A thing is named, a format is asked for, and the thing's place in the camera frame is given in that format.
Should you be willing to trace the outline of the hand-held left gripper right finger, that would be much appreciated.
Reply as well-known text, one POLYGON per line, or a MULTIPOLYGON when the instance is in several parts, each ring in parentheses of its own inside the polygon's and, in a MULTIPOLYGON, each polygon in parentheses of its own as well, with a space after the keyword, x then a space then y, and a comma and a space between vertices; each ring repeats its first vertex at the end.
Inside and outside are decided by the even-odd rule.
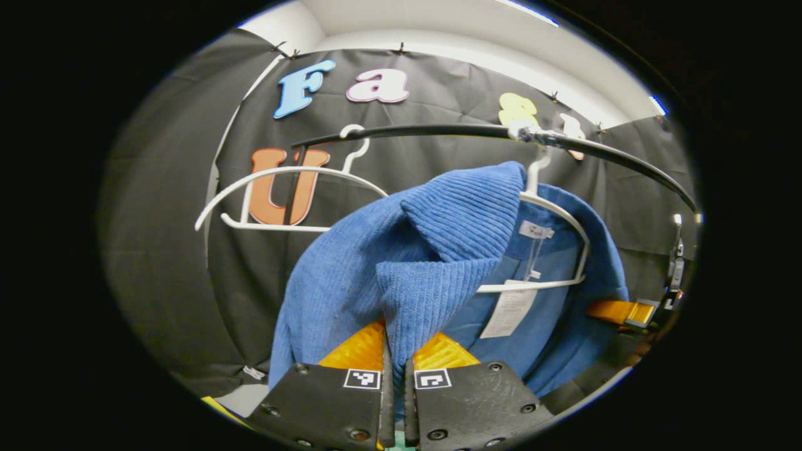
POLYGON ((504 451, 554 415, 504 361, 481 362, 436 334, 404 376, 404 444, 413 451, 504 451))

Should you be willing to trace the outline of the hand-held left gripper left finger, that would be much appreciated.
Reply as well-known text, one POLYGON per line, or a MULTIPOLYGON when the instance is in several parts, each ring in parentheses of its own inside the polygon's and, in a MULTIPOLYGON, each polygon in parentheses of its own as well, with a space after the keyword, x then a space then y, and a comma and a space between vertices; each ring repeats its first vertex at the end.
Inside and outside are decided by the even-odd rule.
POLYGON ((317 365, 295 363, 248 417, 292 451, 389 451, 395 446, 392 360, 384 320, 317 365))

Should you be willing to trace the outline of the blue corduroy jacket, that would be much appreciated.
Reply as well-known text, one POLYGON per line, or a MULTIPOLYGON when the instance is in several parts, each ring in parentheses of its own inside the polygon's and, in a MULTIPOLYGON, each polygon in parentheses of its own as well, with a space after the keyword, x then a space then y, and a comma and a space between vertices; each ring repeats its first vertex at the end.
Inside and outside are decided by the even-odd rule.
POLYGON ((268 385, 296 363, 317 365, 358 332, 386 326, 397 390, 404 366, 436 334, 480 362, 502 361, 543 397, 596 362, 618 325, 589 315, 630 299, 618 249, 601 217, 570 192, 538 196, 584 228, 584 280, 536 293, 479 293, 523 281, 573 279, 585 240, 564 218, 522 202, 521 163, 446 172, 381 198, 314 240, 288 279, 268 385))

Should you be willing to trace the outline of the white hanger with metal hook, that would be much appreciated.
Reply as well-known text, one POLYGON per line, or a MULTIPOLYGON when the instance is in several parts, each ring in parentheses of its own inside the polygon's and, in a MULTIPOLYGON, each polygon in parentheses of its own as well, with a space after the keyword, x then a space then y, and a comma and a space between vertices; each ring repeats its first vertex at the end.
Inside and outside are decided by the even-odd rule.
POLYGON ((542 198, 538 194, 539 171, 547 168, 552 160, 552 152, 549 150, 549 147, 557 146, 558 140, 563 136, 561 136, 561 134, 558 132, 543 130, 533 125, 533 123, 525 122, 513 123, 510 125, 508 129, 508 135, 512 140, 536 143, 542 148, 538 151, 538 156, 535 160, 533 160, 532 163, 530 163, 529 168, 527 169, 526 188, 519 194, 519 199, 521 202, 538 205, 539 207, 550 210, 559 217, 562 217, 565 222, 569 223, 574 229, 576 229, 578 235, 584 242, 584 248, 581 251, 578 263, 576 263, 573 279, 546 283, 538 281, 533 282, 532 279, 534 274, 534 266, 539 257, 539 251, 535 251, 534 246, 532 246, 529 253, 529 260, 527 260, 527 274, 525 274, 525 277, 523 277, 521 281, 507 285, 485 284, 483 286, 479 286, 477 293, 504 293, 507 291, 527 291, 528 289, 551 289, 558 288, 559 286, 572 286, 582 283, 585 280, 585 262, 590 251, 589 237, 583 226, 580 225, 578 220, 576 220, 572 214, 568 213, 564 208, 561 208, 561 206, 556 205, 556 203, 542 198))

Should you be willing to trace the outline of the empty white clothes hanger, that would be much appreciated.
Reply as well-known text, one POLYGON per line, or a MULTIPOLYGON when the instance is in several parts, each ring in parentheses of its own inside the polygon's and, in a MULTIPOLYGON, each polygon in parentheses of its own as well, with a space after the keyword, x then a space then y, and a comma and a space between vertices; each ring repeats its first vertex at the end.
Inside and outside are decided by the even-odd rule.
POLYGON ((241 177, 237 182, 218 192, 204 206, 197 220, 194 223, 195 231, 198 231, 207 217, 212 214, 213 209, 239 189, 244 189, 244 196, 241 206, 241 217, 233 220, 227 213, 221 213, 220 218, 226 225, 233 229, 255 229, 255 231, 286 231, 286 232, 309 232, 324 233, 328 227, 301 225, 311 207, 311 197, 317 185, 318 175, 325 174, 335 178, 343 178, 350 182, 355 182, 362 187, 369 188, 376 192, 378 196, 388 197, 388 194, 377 185, 352 174, 352 163, 363 157, 369 149, 370 140, 363 139, 361 147, 350 152, 341 169, 326 168, 330 161, 330 156, 321 150, 310 149, 311 162, 302 162, 301 166, 284 167, 281 164, 286 160, 287 153, 278 148, 262 148, 253 152, 251 160, 253 163, 252 172, 249 176, 241 177), (300 200, 299 209, 286 204, 280 207, 273 203, 270 190, 273 188, 273 181, 278 174, 295 174, 298 176, 299 187, 295 194, 291 195, 291 200, 300 200))

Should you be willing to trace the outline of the black clothes rack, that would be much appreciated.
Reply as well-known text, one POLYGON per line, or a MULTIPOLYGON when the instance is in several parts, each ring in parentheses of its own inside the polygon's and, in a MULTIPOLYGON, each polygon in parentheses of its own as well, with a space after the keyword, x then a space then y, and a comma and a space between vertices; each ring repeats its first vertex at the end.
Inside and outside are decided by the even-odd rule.
POLYGON ((638 157, 631 156, 624 151, 602 145, 584 139, 568 137, 561 132, 544 130, 534 125, 520 125, 505 127, 503 125, 399 125, 389 127, 368 128, 347 132, 344 137, 338 135, 320 136, 313 139, 292 143, 293 148, 309 148, 321 143, 350 141, 360 139, 387 138, 387 137, 407 137, 407 136, 473 136, 487 137, 495 139, 511 139, 518 141, 534 141, 539 145, 556 147, 564 150, 578 150, 590 156, 598 157, 607 162, 629 168, 643 176, 660 183, 679 195, 682 201, 694 213, 694 220, 701 223, 704 220, 702 209, 694 202, 690 194, 679 185, 676 180, 668 176, 664 171, 644 162, 638 157))

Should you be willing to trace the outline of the black backdrop cloth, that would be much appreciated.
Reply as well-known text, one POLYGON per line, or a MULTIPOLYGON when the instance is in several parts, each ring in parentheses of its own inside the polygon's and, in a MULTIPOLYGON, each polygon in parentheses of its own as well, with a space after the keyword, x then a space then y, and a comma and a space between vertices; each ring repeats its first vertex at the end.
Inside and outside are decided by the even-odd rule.
POLYGON ((512 71, 455 52, 329 49, 286 59, 235 29, 188 57, 146 97, 115 143, 98 206, 103 268, 124 317, 155 361, 197 397, 223 397, 244 374, 267 375, 284 285, 313 233, 244 231, 244 192, 193 225, 221 189, 251 174, 252 154, 290 154, 301 140, 416 123, 498 123, 499 98, 531 100, 536 120, 561 131, 576 119, 589 140, 641 158, 690 196, 696 177, 684 129, 645 117, 615 127, 554 103, 512 71))

